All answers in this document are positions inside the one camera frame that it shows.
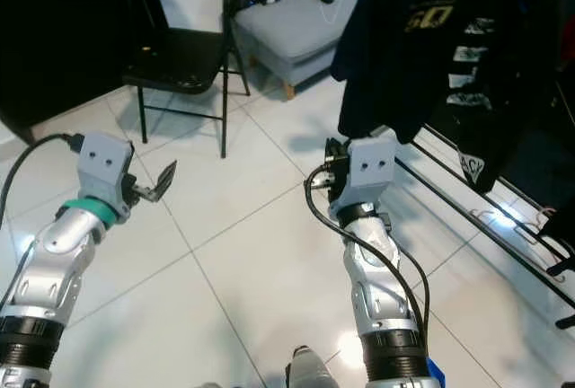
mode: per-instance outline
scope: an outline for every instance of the printed graphic on shirt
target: printed graphic on shirt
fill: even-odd
[[[449,88],[458,89],[475,81],[475,75],[449,74]]]
[[[477,180],[485,167],[485,161],[479,157],[459,152],[459,162],[461,162],[464,172],[471,177],[473,184],[477,184]]]
[[[413,13],[407,21],[405,31],[410,32],[416,29],[437,29],[443,26],[449,15],[453,12],[451,4],[441,6],[431,6],[427,10],[419,10]]]
[[[483,93],[451,93],[447,96],[447,103],[460,107],[480,107],[492,110],[491,101]]]
[[[468,35],[485,35],[495,32],[495,20],[492,18],[476,18],[465,29]]]
[[[487,47],[459,46],[456,48],[453,59],[455,62],[479,62],[482,59],[483,53],[487,50]]]

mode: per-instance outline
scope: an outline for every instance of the chair seat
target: chair seat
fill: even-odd
[[[124,84],[179,93],[203,93],[213,84],[225,53],[222,33],[166,29],[136,48]]]

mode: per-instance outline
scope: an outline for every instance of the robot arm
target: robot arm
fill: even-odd
[[[140,198],[157,201],[175,173],[169,165],[150,190],[128,173],[134,149],[102,133],[85,136],[78,199],[67,201],[22,257],[0,305],[0,386],[48,388],[52,358],[93,260],[114,224],[126,222]]]
[[[400,253],[388,235],[386,216],[377,213],[379,197],[393,180],[395,141],[364,138],[326,146],[330,215],[345,231],[371,244],[398,269]],[[351,280],[351,300],[364,349],[369,387],[438,388],[430,377],[413,303],[394,273],[357,242],[344,238],[344,262]]]

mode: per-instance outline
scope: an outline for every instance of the white cable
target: white cable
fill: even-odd
[[[327,17],[325,16],[325,11],[324,11],[325,5],[324,5],[324,4],[320,4],[320,10],[322,11],[322,16],[323,16],[323,19],[325,20],[325,22],[327,22],[328,24],[334,24],[334,23],[337,21],[338,15],[340,14],[340,10],[341,10],[341,5],[342,5],[342,4],[343,4],[343,0],[339,0],[339,2],[338,2],[338,7],[337,7],[337,9],[335,10],[335,15],[333,16],[333,20],[331,20],[331,21],[329,21],[329,20],[327,19]]]

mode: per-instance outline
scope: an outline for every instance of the metal rack bar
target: metal rack bar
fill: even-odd
[[[443,135],[441,135],[439,132],[437,132],[434,128],[432,128],[430,125],[424,125],[423,126],[430,134],[433,134],[434,137],[440,139],[441,141],[443,141],[445,144],[447,144],[448,146],[450,146],[451,148],[453,148],[454,150],[457,150],[457,145],[455,145],[451,140],[449,140],[448,138],[444,137]],[[517,195],[519,195],[522,199],[524,199],[525,201],[527,201],[529,204],[531,204],[533,207],[535,207],[537,210],[541,210],[544,207],[539,204],[537,201],[535,201],[533,198],[529,197],[528,195],[526,195],[525,192],[523,192],[521,189],[519,189],[517,186],[515,186],[513,183],[510,183],[507,179],[503,178],[503,177],[499,177],[497,179],[503,186],[505,186],[507,189],[511,190],[513,193],[516,193]]]
[[[536,267],[534,267],[528,261],[526,261],[518,251],[511,248],[503,238],[501,238],[490,228],[486,227],[486,225],[478,218],[476,218],[473,215],[470,215],[464,208],[456,204],[450,197],[444,194],[441,190],[438,190],[431,184],[429,184],[421,175],[419,175],[412,168],[407,166],[400,159],[395,158],[395,163],[397,163],[400,167],[402,167],[405,171],[407,171],[410,175],[412,175],[417,181],[423,184],[423,186],[425,186],[427,189],[431,190],[435,195],[441,198],[445,203],[447,203],[451,208],[453,208],[457,213],[459,213],[459,215],[464,217],[469,223],[473,224],[482,233],[487,235],[491,240],[493,240],[496,244],[498,244],[503,251],[508,253],[509,256],[511,256],[514,260],[516,260],[519,264],[521,264],[527,271],[529,271],[542,283],[544,283],[547,287],[549,287],[549,289],[551,289],[557,296],[559,296],[561,300],[563,300],[568,306],[570,306],[573,310],[575,310],[575,301],[573,301],[571,297],[569,297],[567,294],[561,291],[560,288],[558,288],[547,275],[540,272]]]
[[[415,148],[417,148],[420,152],[425,154],[433,162],[435,162],[439,166],[441,166],[441,168],[443,168],[445,171],[447,171],[453,177],[455,177],[456,179],[461,181],[464,185],[467,185],[467,181],[463,177],[461,177],[459,174],[457,174],[455,171],[453,171],[451,168],[449,168],[449,166],[447,166],[444,162],[442,162],[440,159],[438,159],[436,156],[434,156],[432,153],[430,153],[427,149],[425,149],[424,147],[422,147],[421,145],[419,145],[415,141],[411,142],[411,144]],[[487,195],[484,195],[481,193],[477,193],[477,195],[479,195],[479,197],[481,197],[482,199],[487,201],[487,203],[489,203],[491,206],[494,206],[495,208],[497,208],[506,218],[515,222],[515,224],[518,227],[520,227],[522,230],[524,230],[529,236],[531,236],[531,238],[533,238],[534,240],[537,240],[539,242],[539,244],[541,244],[543,247],[545,247],[545,249],[547,249],[550,253],[552,253],[559,260],[566,260],[567,259],[565,256],[563,256],[562,253],[560,253],[557,249],[555,249],[551,244],[549,244],[543,238],[541,238],[539,235],[537,235],[536,233],[531,231],[529,228],[527,228],[527,226],[523,222],[518,221],[515,217],[513,217],[513,215],[511,215],[508,211],[506,211],[503,207],[501,207],[493,199],[491,199]]]

